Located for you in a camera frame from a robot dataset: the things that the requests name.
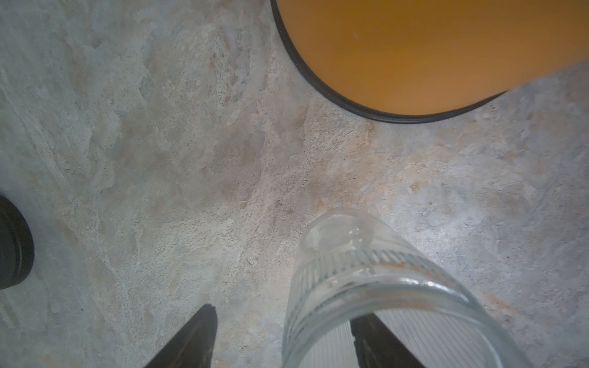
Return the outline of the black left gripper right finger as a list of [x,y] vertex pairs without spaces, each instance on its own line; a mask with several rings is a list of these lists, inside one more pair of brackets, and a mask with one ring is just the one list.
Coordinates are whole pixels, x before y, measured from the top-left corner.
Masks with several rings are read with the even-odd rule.
[[352,319],[351,333],[361,368],[424,368],[376,314],[365,314]]

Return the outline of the ribbed glass oatmeal jar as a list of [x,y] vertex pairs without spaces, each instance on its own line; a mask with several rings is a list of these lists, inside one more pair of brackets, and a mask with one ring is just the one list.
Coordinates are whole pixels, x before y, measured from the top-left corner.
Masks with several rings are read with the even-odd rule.
[[528,367],[508,333],[455,278],[380,219],[336,209],[298,247],[284,367],[359,367],[351,320],[376,314],[424,367]]

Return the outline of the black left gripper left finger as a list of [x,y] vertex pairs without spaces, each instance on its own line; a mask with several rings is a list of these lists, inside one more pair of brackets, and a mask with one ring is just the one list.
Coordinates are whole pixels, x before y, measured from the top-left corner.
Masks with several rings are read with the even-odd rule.
[[147,364],[146,368],[209,368],[216,342],[216,308],[205,304]]

